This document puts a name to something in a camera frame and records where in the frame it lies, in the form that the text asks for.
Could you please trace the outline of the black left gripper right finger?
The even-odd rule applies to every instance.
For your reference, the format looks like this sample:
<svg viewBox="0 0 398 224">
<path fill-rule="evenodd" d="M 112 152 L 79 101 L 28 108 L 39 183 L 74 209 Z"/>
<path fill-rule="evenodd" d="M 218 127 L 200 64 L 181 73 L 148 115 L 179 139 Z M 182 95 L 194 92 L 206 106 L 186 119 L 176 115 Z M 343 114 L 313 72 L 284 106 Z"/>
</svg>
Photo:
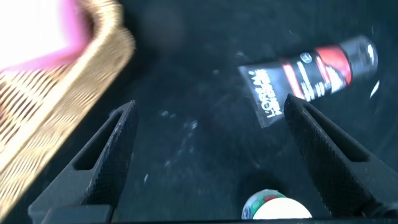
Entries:
<svg viewBox="0 0 398 224">
<path fill-rule="evenodd" d="M 307 101 L 284 116 L 322 202 L 334 217 L 397 217 L 397 172 Z"/>
</svg>

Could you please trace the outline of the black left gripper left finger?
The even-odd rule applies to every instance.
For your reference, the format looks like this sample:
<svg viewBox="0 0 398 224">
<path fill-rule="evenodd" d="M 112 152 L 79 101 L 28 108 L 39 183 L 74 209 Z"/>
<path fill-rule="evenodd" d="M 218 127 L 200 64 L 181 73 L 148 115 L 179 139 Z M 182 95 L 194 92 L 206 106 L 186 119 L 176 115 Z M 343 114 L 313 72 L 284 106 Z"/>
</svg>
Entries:
<svg viewBox="0 0 398 224">
<path fill-rule="evenodd" d="M 116 109 L 29 205 L 32 223 L 110 223 L 125 186 L 137 124 L 135 101 Z"/>
</svg>

